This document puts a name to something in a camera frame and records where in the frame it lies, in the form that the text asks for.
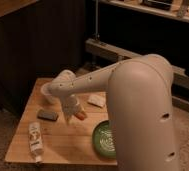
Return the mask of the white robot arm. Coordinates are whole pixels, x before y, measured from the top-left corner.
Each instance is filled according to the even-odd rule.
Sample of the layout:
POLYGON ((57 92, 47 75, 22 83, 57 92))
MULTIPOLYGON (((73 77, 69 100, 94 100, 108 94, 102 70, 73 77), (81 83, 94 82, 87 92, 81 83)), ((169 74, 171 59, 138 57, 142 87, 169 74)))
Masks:
POLYGON ((89 74, 54 79, 49 92, 62 99, 104 91, 119 171, 180 171, 171 86, 172 65, 149 54, 89 74))

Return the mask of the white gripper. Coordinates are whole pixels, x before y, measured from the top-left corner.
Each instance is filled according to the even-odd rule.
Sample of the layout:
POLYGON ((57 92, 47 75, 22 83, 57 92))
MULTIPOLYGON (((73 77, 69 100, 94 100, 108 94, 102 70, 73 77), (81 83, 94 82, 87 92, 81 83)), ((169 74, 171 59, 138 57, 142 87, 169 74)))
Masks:
POLYGON ((75 95, 71 95, 61 99, 62 111, 65 113, 66 124, 69 125, 73 114, 81 113, 85 115, 83 106, 79 103, 78 98, 75 95))

